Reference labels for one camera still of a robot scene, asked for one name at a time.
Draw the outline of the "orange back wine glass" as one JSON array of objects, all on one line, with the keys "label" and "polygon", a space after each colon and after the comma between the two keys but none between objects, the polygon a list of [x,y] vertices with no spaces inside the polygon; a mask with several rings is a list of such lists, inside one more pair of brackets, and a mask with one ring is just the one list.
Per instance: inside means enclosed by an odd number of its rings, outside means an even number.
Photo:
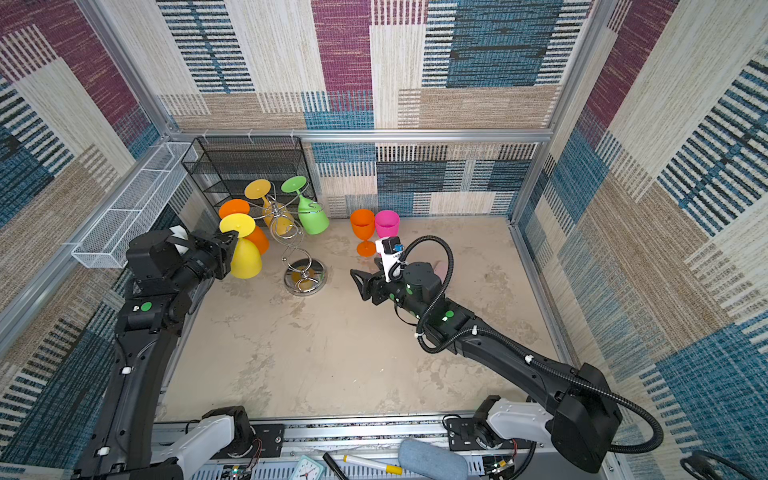
[{"label": "orange back wine glass", "polygon": [[245,200],[233,199],[225,202],[218,214],[221,219],[220,227],[234,226],[239,237],[253,243],[261,255],[268,251],[269,240],[250,216],[250,205]]}]

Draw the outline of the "orange wine glass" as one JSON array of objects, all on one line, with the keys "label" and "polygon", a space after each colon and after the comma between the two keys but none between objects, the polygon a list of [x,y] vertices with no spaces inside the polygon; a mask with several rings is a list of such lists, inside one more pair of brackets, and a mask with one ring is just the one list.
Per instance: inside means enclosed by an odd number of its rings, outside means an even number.
[{"label": "orange wine glass", "polygon": [[220,227],[234,226],[239,237],[253,243],[261,255],[268,251],[269,240],[250,216],[250,205],[245,200],[233,199],[225,202],[218,214],[221,219]]},{"label": "orange wine glass", "polygon": [[375,233],[375,214],[368,209],[358,209],[350,216],[353,233],[360,240],[356,251],[362,257],[371,257],[376,253],[376,246],[371,241]]}]

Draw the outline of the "chrome wine glass rack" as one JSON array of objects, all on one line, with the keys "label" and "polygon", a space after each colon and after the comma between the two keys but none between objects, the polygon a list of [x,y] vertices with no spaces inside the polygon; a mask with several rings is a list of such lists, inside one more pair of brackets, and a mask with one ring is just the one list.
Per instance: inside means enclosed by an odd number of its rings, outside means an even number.
[{"label": "chrome wine glass rack", "polygon": [[[249,200],[247,198],[246,200],[251,207],[255,209],[254,219],[263,222],[267,227],[265,221],[261,218],[262,201]],[[299,221],[298,212],[291,211],[287,204],[284,205],[295,220],[297,233],[290,239],[283,239],[274,237],[267,227],[272,239],[283,247],[283,251],[280,255],[281,261],[285,267],[283,285],[285,289],[294,296],[311,296],[318,293],[325,286],[327,280],[326,268],[320,260],[314,258],[303,248],[302,243],[304,242],[307,233],[304,231],[303,226]]]}]

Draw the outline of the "orange front wine glass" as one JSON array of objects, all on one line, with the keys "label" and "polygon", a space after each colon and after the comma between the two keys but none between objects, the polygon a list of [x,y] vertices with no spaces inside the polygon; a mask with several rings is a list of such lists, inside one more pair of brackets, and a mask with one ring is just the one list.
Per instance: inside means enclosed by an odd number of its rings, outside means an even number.
[{"label": "orange front wine glass", "polygon": [[350,216],[353,233],[360,240],[356,251],[362,257],[371,257],[376,253],[376,246],[371,241],[375,233],[375,214],[368,209],[358,209]]}]

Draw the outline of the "pink wine glass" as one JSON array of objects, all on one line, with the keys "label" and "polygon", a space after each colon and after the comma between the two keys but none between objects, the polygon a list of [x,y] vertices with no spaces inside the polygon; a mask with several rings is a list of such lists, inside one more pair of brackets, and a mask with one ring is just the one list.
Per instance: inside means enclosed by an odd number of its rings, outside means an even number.
[{"label": "pink wine glass", "polygon": [[399,235],[400,216],[392,210],[382,210],[375,215],[375,230],[379,238]]}]

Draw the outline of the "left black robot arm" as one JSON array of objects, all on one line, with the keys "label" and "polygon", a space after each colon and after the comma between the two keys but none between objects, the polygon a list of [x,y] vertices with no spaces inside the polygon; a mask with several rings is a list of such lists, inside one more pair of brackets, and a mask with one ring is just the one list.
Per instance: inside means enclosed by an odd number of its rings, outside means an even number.
[{"label": "left black robot arm", "polygon": [[162,382],[193,296],[227,276],[237,240],[236,231],[178,237],[165,229],[130,241],[126,259],[133,278],[115,325],[115,361],[73,478],[189,479],[218,454],[240,457],[253,451],[255,433],[241,406],[206,413],[158,458],[151,450]]}]

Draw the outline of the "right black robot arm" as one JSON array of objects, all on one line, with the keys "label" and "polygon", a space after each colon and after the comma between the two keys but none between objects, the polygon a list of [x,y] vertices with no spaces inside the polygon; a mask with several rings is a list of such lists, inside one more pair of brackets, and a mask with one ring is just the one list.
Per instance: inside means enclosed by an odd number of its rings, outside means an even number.
[{"label": "right black robot arm", "polygon": [[484,447],[511,439],[547,442],[575,467],[596,473],[608,453],[639,455],[662,444],[660,422],[612,392],[601,370],[543,356],[450,299],[446,291],[455,260],[445,240],[425,235],[403,246],[398,237],[387,237],[380,244],[375,272],[350,272],[361,299],[374,305],[389,301],[410,312],[424,352],[449,351],[476,361],[538,404],[538,411],[524,411],[520,403],[488,396],[475,415]]}]

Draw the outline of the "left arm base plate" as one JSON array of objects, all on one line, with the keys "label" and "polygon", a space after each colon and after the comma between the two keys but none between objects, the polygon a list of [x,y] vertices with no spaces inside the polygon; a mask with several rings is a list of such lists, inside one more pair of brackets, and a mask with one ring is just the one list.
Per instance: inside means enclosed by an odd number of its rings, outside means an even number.
[{"label": "left arm base plate", "polygon": [[246,454],[249,460],[279,458],[282,453],[286,426],[284,424],[252,424],[251,449]]}]

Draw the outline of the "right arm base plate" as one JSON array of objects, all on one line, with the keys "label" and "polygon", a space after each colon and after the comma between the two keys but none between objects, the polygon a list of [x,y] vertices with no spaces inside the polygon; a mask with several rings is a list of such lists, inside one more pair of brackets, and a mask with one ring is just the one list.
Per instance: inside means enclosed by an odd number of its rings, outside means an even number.
[{"label": "right arm base plate", "polygon": [[527,450],[531,442],[523,439],[498,440],[487,437],[486,440],[478,436],[475,422],[471,417],[461,417],[457,414],[448,414],[442,417],[441,423],[446,430],[449,450],[453,452],[474,450],[511,451]]}]

